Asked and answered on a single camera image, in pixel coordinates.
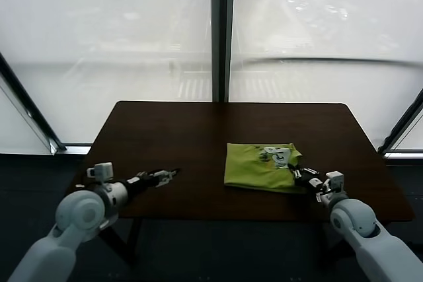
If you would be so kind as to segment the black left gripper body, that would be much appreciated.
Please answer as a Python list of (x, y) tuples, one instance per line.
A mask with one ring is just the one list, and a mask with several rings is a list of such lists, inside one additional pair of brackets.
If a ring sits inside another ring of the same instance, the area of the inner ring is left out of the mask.
[(129, 195), (138, 195), (147, 188), (158, 186), (163, 177), (155, 174), (138, 174), (122, 183)]

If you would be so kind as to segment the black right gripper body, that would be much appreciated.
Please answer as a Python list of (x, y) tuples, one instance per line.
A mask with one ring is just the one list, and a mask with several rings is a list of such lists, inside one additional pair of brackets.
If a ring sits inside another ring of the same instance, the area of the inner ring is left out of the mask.
[(308, 191), (313, 191), (315, 193), (321, 192), (323, 189), (323, 181), (320, 179), (320, 174), (311, 175), (308, 173), (302, 174), (302, 183), (297, 183), (297, 186), (305, 188)]

